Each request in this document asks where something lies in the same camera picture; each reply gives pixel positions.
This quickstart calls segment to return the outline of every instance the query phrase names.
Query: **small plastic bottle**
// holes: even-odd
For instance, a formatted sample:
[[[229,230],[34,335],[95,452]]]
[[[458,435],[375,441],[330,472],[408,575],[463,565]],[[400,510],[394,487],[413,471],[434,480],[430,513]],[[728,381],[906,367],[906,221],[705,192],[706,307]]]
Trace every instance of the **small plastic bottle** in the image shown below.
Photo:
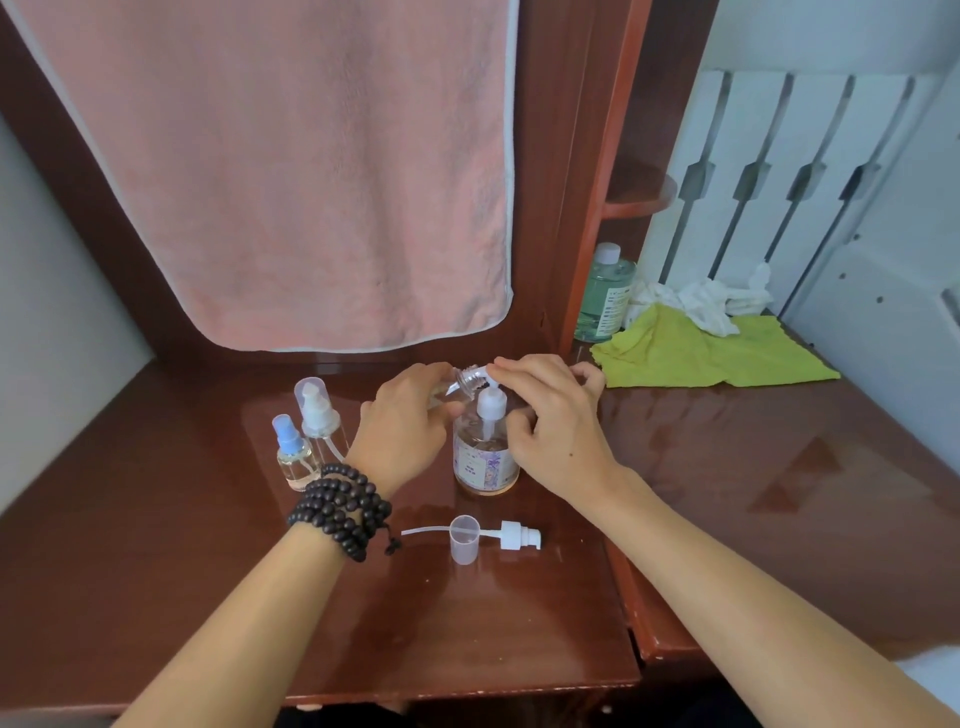
[[[635,263],[620,259],[620,246],[616,243],[597,246],[573,338],[595,343],[608,341],[620,331],[635,270]]]
[[[309,441],[314,457],[321,465],[343,462],[350,442],[340,413],[330,403],[324,381],[318,376],[301,379],[294,387],[294,396],[303,417],[303,435]]]
[[[320,477],[320,466],[314,457],[310,444],[300,437],[290,415],[274,417],[274,431],[280,449],[276,452],[276,462],[287,483],[295,491],[304,490],[311,482]]]
[[[486,384],[487,367],[473,364],[465,369],[454,369],[453,379],[442,381],[430,393],[430,407],[449,401],[473,401]]]
[[[453,426],[453,474],[472,493],[497,496],[510,490],[520,475],[507,449],[507,394],[488,378],[476,407]]]

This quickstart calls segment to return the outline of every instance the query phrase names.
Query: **left hand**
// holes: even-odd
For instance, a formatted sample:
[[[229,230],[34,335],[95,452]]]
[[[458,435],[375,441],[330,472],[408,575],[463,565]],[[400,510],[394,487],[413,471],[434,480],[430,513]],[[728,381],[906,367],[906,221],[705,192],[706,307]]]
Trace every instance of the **left hand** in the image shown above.
[[[428,409],[430,392],[451,371],[445,362],[414,364],[360,406],[360,427],[346,459],[383,497],[430,466],[446,442],[450,421],[463,414],[460,402]]]

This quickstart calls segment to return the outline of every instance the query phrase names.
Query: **right hand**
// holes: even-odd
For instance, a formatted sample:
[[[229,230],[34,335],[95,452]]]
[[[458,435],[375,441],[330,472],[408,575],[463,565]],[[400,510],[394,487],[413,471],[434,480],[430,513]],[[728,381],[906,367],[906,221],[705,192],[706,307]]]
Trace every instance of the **right hand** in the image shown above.
[[[533,427],[523,410],[507,415],[507,441],[518,465],[541,485],[579,509],[620,470],[597,421],[607,380],[595,366],[527,354],[519,361],[498,356],[487,373],[537,413]]]

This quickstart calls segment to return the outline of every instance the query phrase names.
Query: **yellow cloth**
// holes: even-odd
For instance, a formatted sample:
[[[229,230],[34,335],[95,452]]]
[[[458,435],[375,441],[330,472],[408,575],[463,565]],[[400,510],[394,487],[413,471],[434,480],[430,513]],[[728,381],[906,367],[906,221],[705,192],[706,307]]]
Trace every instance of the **yellow cloth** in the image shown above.
[[[590,349],[609,387],[734,387],[794,384],[840,375],[791,339],[773,316],[734,316],[739,334],[701,331],[655,303],[626,331]]]

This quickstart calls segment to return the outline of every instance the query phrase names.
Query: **crumpled tissue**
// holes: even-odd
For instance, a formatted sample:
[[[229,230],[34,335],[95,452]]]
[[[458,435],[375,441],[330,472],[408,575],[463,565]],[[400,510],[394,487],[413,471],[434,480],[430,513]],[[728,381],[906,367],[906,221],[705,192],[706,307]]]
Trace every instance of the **crumpled tissue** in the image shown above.
[[[760,263],[747,281],[746,288],[730,288],[719,280],[703,279],[690,283],[680,293],[662,283],[647,283],[639,280],[627,307],[624,328],[630,328],[641,313],[654,303],[663,303],[677,308],[687,315],[703,331],[714,336],[730,336],[740,329],[730,320],[731,316],[760,314],[773,300],[767,291],[770,283],[770,266]]]

